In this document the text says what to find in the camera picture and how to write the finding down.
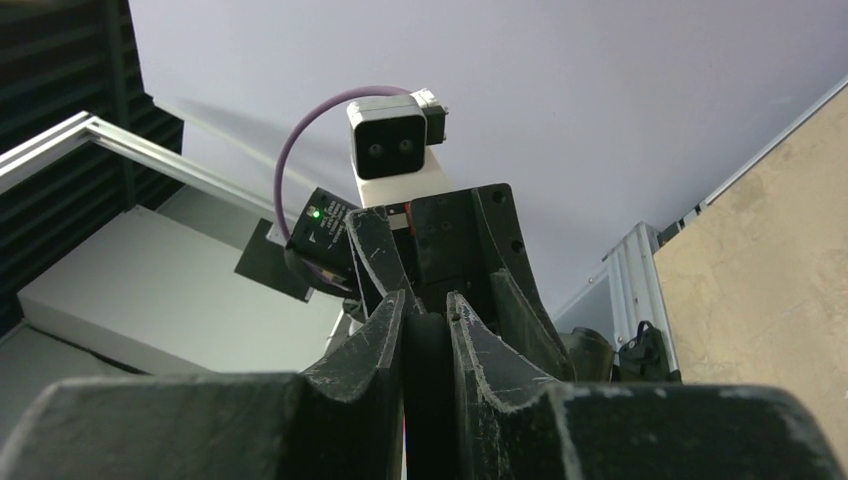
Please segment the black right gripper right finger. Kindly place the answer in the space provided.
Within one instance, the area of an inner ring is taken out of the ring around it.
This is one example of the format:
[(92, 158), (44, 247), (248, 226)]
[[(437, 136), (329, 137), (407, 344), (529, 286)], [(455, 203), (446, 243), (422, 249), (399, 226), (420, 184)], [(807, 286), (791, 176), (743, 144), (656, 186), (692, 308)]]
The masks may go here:
[(757, 385), (571, 383), (447, 298), (461, 479), (838, 479), (812, 414)]

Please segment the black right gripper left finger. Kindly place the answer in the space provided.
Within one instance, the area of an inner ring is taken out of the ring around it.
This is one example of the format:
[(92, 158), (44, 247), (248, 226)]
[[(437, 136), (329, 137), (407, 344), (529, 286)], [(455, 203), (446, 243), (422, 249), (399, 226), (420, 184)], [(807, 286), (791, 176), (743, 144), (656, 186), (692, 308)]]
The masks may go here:
[(5, 479), (397, 479), (401, 326), (388, 294), (299, 373), (72, 378), (1, 454)]

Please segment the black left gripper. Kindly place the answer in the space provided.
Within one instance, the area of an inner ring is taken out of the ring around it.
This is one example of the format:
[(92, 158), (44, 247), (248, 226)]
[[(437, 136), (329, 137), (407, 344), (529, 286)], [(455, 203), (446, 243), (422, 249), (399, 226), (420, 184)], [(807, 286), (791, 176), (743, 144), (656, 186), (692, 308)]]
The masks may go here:
[(403, 314), (447, 314), (461, 293), (482, 318), (497, 316), (501, 339), (563, 381), (574, 364), (542, 305), (511, 187), (506, 183), (423, 197), (400, 207), (394, 229), (385, 206), (345, 218), (366, 315), (402, 291)]

